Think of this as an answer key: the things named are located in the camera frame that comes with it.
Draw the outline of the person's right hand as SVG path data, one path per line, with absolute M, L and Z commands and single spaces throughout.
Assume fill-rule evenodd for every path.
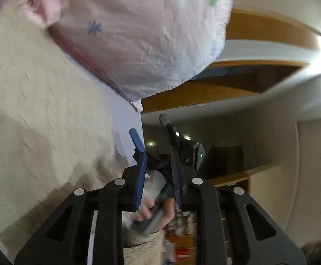
M 132 215 L 132 221 L 143 222 L 153 217 L 151 208 L 155 207 L 155 200 L 144 198 L 139 209 Z M 160 217 L 157 217 L 157 223 L 152 227 L 152 233 L 162 230 L 175 216 L 175 199 L 166 199 L 159 211 Z

